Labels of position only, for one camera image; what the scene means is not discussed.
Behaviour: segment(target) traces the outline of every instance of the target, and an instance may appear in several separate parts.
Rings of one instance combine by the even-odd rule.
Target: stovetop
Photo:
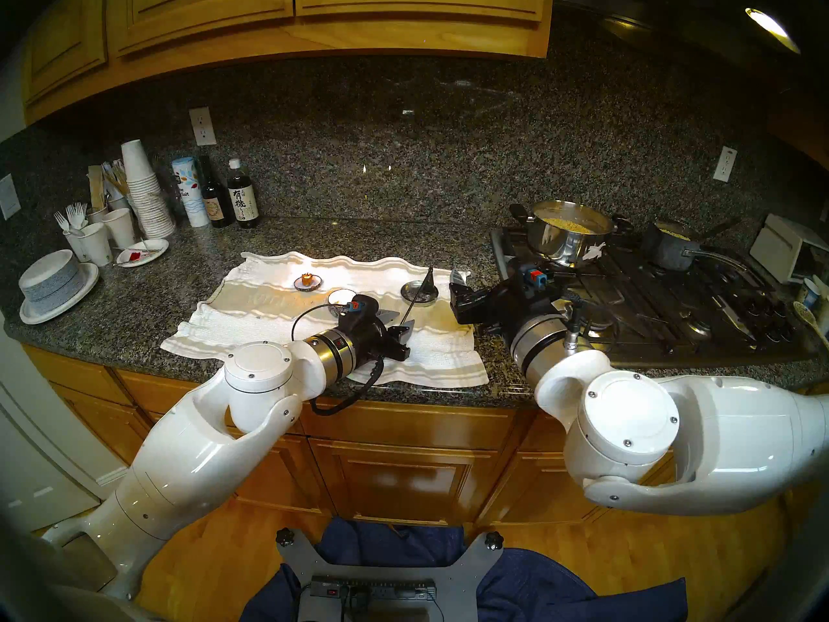
[[[585,301],[584,334],[614,366],[728,367],[813,356],[805,327],[744,259],[728,252],[749,273],[700,257],[686,272],[664,271],[642,256],[639,240],[611,236],[603,255],[577,271],[545,267]],[[493,250],[502,279],[512,257],[543,262],[523,229],[494,230]]]

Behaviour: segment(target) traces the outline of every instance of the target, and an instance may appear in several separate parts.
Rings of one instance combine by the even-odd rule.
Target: dark glass bottle
[[[242,229],[250,229],[259,224],[259,209],[256,206],[253,185],[250,184],[250,176],[242,169],[242,163],[238,157],[234,157],[229,163],[231,174],[227,177],[227,189],[231,193],[233,202],[233,213]]]
[[[199,175],[201,176],[201,197],[213,227],[227,227],[235,218],[231,194],[224,185],[213,177],[210,159],[199,156]]]

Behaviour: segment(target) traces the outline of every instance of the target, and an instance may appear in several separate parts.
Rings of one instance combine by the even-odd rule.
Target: saucepan
[[[697,234],[688,225],[674,221],[655,221],[647,224],[642,237],[642,252],[654,265],[665,270],[684,272],[696,257],[713,258],[745,271],[740,261],[700,247],[700,241],[730,229],[743,220],[742,216],[731,218],[703,234]]]
[[[532,214],[514,204],[510,213],[527,228],[531,250],[571,269],[600,257],[605,238],[615,227],[603,213],[563,200],[537,202]]]

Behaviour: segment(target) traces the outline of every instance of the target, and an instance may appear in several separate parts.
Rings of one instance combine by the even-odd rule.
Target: outlet cover
[[[216,134],[213,132],[213,121],[210,120],[210,109],[203,106],[190,109],[190,121],[193,124],[193,135],[196,144],[200,147],[206,144],[216,144]]]
[[[714,171],[714,179],[728,182],[731,175],[731,169],[734,167],[734,160],[737,158],[737,150],[730,147],[723,147],[720,154],[720,161],[717,163],[717,169]]]
[[[14,212],[20,210],[20,199],[17,197],[17,190],[14,188],[10,173],[0,180],[0,209],[3,209],[3,218],[6,220],[11,218]]]

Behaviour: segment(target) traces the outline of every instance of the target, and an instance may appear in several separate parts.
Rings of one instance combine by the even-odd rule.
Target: food in pot
[[[592,229],[588,229],[584,225],[579,225],[578,222],[573,221],[566,221],[564,218],[556,218],[555,216],[537,216],[539,220],[544,221],[548,225],[553,225],[553,227],[558,227],[559,229],[563,229],[564,231],[573,231],[576,234],[595,234],[596,232]]]
[[[664,229],[662,227],[659,228],[659,231],[661,231],[663,233],[666,233],[669,236],[673,236],[674,238],[679,238],[681,240],[690,240],[690,238],[688,238],[688,236],[683,236],[682,234],[678,234],[675,231],[668,231],[667,229]]]

